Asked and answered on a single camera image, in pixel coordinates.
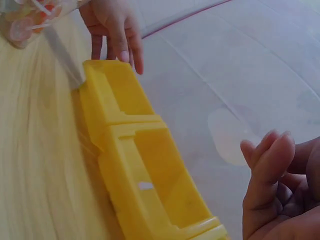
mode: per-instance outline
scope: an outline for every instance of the finger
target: finger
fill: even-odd
[[[117,18],[110,22],[110,38],[112,39],[112,46],[116,57],[125,63],[130,60],[128,42],[125,33],[125,23]]]
[[[288,168],[288,172],[292,174],[306,174],[307,162],[314,148],[320,148],[320,137],[297,144],[295,146],[294,159]]]
[[[246,236],[270,222],[282,210],[276,198],[276,183],[290,165],[294,153],[294,140],[286,132],[256,163],[243,200],[243,231]]]
[[[254,144],[248,140],[243,140],[240,143],[240,148],[246,163],[248,164],[249,168],[252,169],[253,168],[252,155],[255,151]]]
[[[102,49],[103,36],[102,35],[91,35],[92,52],[91,59],[99,60]]]
[[[261,156],[271,147],[275,140],[280,136],[277,130],[272,130],[268,132],[261,143],[255,148],[255,151],[252,155],[252,168],[254,168],[261,158]]]
[[[116,54],[112,47],[112,40],[110,37],[106,38],[106,59],[107,60],[115,60]]]
[[[262,184],[273,185],[284,175],[294,155],[295,141],[289,132],[285,132],[261,156],[252,176]]]
[[[131,28],[126,29],[126,35],[128,39],[128,44],[132,50],[134,67],[136,72],[142,75],[144,73],[144,48],[142,44],[142,37],[140,34],[139,25],[137,21],[133,18],[128,18],[127,21],[131,22]]]
[[[292,196],[292,191],[290,188],[283,183],[278,183],[278,188],[276,190],[276,197],[279,199],[282,206],[286,205]]]
[[[305,175],[286,173],[280,182],[286,185],[293,193],[296,191],[297,187],[306,180]]]

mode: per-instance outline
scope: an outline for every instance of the white floor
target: white floor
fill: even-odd
[[[140,82],[234,240],[250,177],[240,140],[320,133],[319,13],[314,0],[233,0],[144,40]]]

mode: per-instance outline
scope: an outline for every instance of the red line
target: red line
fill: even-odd
[[[152,35],[152,34],[155,34],[155,33],[159,32],[159,31],[161,31],[161,30],[163,30],[163,29],[165,29],[165,28],[167,28],[167,27],[170,27],[170,26],[173,25],[173,24],[179,23],[179,22],[181,22],[182,20],[185,20],[185,19],[187,19],[187,18],[189,18],[189,17],[192,17],[193,15],[199,14],[199,13],[201,13],[201,12],[203,12],[203,11],[206,11],[206,10],[208,10],[208,9],[212,9],[212,8],[214,8],[214,7],[217,7],[217,6],[219,6],[219,5],[222,5],[222,4],[225,4],[225,3],[227,3],[227,2],[231,2],[231,1],[232,1],[232,0],[225,0],[225,1],[222,1],[222,2],[219,2],[219,3],[216,3],[216,4],[214,4],[214,5],[211,5],[211,6],[202,8],[202,9],[199,9],[199,10],[197,10],[197,11],[191,12],[191,13],[183,16],[183,17],[180,17],[180,18],[178,18],[178,19],[176,19],[176,20],[174,20],[174,21],[172,21],[172,22],[169,22],[169,23],[165,24],[165,25],[162,26],[162,27],[159,27],[159,28],[153,30],[152,32],[149,32],[147,35],[143,36],[142,39],[145,39],[145,38],[149,37],[149,36]]]

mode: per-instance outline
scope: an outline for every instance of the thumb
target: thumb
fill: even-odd
[[[109,33],[112,39],[112,47],[116,57],[121,61],[128,63],[130,60],[128,41],[125,32],[125,21],[116,19],[109,22]]]
[[[318,239],[320,234],[320,206],[302,215],[283,221],[274,227],[263,240]]]

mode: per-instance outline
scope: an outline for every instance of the fingernail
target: fingernail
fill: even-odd
[[[290,131],[285,131],[285,132],[281,135],[281,137],[283,137],[283,136],[291,136],[291,132],[290,132]]]
[[[129,53],[127,51],[122,51],[120,53],[120,61],[128,63],[130,60]]]

